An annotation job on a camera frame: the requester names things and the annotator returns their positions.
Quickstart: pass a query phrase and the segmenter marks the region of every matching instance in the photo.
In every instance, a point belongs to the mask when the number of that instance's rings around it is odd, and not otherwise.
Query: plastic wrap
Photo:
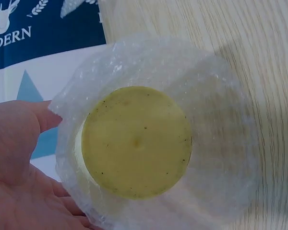
[[[99,187],[85,168],[81,131],[99,100],[126,86],[165,92],[192,126],[185,175],[162,195],[128,200]],[[49,108],[63,118],[56,149],[64,187],[105,230],[214,229],[255,194],[257,134],[249,99],[225,60],[173,38],[133,37],[88,58]]]

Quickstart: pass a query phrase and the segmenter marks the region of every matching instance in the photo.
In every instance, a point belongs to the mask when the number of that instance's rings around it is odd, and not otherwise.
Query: white deer antlers
[[[5,33],[9,26],[10,26],[10,19],[9,16],[11,13],[13,13],[17,7],[17,4],[20,2],[20,0],[15,0],[12,3],[12,0],[10,0],[9,7],[5,10],[2,10],[2,4],[0,4],[0,35]]]

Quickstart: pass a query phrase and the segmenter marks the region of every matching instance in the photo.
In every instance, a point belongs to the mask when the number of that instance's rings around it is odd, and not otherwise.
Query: yellow soap bar
[[[155,89],[112,92],[88,115],[82,154],[93,179],[124,198],[164,193],[185,173],[192,151],[190,124],[179,106]]]

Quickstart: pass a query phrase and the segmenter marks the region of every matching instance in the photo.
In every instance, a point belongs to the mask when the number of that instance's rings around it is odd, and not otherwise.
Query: wooden table
[[[288,230],[288,0],[105,0],[100,9],[108,42],[173,34],[230,63],[252,99],[263,176],[225,229]]]

